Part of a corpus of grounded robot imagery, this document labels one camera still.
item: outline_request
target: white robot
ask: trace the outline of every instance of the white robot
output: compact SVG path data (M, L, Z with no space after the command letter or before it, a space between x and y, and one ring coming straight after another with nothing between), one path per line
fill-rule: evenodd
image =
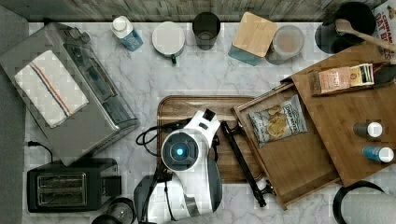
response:
M219 128L216 114L198 111L162 146L163 168L145 176L134 190L139 223L166 223L215 212L222 199L219 169L209 154Z

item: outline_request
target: black cable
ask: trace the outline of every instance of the black cable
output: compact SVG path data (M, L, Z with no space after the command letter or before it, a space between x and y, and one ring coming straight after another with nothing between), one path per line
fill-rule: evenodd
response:
M156 139L157 136L158 136L158 134L156 133L151 139L149 139L148 141L146 141L146 135L147 135L148 133L154 131L154 130L157 130L157 129L158 129L158 126L151 127L151 128L149 128L147 131L145 131L145 132L139 134L139 135L137 136L137 138L136 138L136 144L137 144L138 146L143 146L143 147L145 148L145 150L146 150L150 155L155 156L155 157L160 157L157 153L154 153L154 152L150 151L149 148L147 147L147 144L150 143L150 142L152 142L154 139Z
M171 220L172 221L177 221L172 213L172 209L171 209L171 204L169 203L169 196L168 196L168 185L167 185L168 181L165 181L165 194L166 194L166 202L168 203L168 210L169 210L169 215L171 215Z
M157 153L152 152L152 151L147 147L147 144L150 143L150 142L152 142L154 139L156 139L157 136L158 136L158 133L162 133L162 132L168 132L168 133L170 133L170 132L172 132L172 131L174 131L174 130L181 129L181 128L183 128L184 126L186 126L186 124L188 124L188 123L190 122L190 120L191 120L191 118L182 119L182 120L178 120L178 121L176 121L176 122L164 124L164 125L162 125L162 126L154 126L154 127L151 127L151 128L149 128L148 130L142 132L141 134L139 134L139 135L136 137L136 144L137 144L138 146L143 146L143 147L145 148L145 150L146 150L150 155L155 156L155 157L160 157L160 155L158 155ZM158 132L157 132L153 137L151 137L148 141L146 141L146 135L147 135L148 133L154 131L154 130L158 130Z
M34 142L34 141L29 141L29 142L27 143L27 146L28 146L28 147L43 147L43 148L46 149L46 150L49 152L49 154L50 154L50 162L53 162L53 155L52 155L52 152L51 152L50 149L47 148L46 146L42 145L41 143Z
M217 134L215 134L215 136L213 137L213 140L212 140L213 151L215 151L215 162L218 162L218 159L219 159L219 153L218 153L219 145L220 145L219 136Z
M152 194L152 191L154 191L155 186L158 183L158 180L161 178L161 176L163 176L163 174L166 172L166 166L164 164L162 164L160 166L160 168L156 169L154 172L154 178L150 184L150 186L148 187L148 196L145 200L145 203L143 204L143 208L142 208L142 217L145 217L144 222L147 222L149 220L149 197Z

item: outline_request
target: black mug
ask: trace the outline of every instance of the black mug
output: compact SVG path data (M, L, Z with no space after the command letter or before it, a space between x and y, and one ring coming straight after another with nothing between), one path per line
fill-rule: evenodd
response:
M220 32L220 20L211 12L200 13L192 22L192 31L200 49L212 49Z
M367 5L360 2L344 3L315 33L318 47L326 53L338 53L363 41L355 35L338 33L335 28L337 19L349 21L354 30L367 35L372 35L376 26L373 12Z

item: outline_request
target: wooden tray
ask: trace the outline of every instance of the wooden tray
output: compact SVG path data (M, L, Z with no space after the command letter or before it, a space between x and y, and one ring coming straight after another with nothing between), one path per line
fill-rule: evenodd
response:
M367 145L396 148L396 85L384 83L381 88L351 91L327 97L313 97L312 70L351 66L360 63L381 63L382 55L373 44L360 44L345 49L291 76L309 114L318 127L344 187L396 162L381 163L365 158L361 151ZM367 120L380 121L384 132L380 141L369 142L353 133L353 125Z
M259 112L278 105L298 94L294 84L283 84L244 105L233 109L246 132L247 143L252 149L257 163L269 178L276 197L284 209L304 196L307 196L331 183L340 180L332 160L318 134L304 105L307 133L266 143L259 148L253 132L249 112Z
M218 120L226 120L229 126L233 128L236 126L237 122L233 116L232 108L249 102L252 99L253 97L248 96L168 96L164 98L158 106L158 125L193 117L197 110L205 111L208 108L217 114ZM161 133L158 137L158 154L161 154L161 146L166 135L167 133ZM221 129L218 130L217 135L220 140L220 145L218 146L218 167L222 182L247 182L238 160L235 158L233 150ZM263 173L260 166L256 163L245 137L238 134L235 135L234 138L254 178L256 181L260 180ZM210 156L214 158L213 150L210 150Z

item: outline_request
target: wooden cutting board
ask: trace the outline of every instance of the wooden cutting board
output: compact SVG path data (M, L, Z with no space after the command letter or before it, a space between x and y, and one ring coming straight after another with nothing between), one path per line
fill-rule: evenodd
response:
M249 96L168 96L164 98L158 106L158 125L161 126L180 119L191 118L195 115L197 110L205 111L208 108L217 114L218 120L227 121L228 125L233 128L236 126L237 121L233 116L232 108L234 106L243 105L252 99L253 97ZM157 140L159 155L161 154L161 146L166 135L167 133L159 134ZM235 158L233 150L221 131L221 128L219 128L217 135L220 140L220 145L218 146L218 167L222 182L247 182L242 168ZM244 135L238 134L235 135L234 138L254 178L256 181L260 180L263 177L263 173L251 153ZM210 156L214 158L213 150L210 150Z

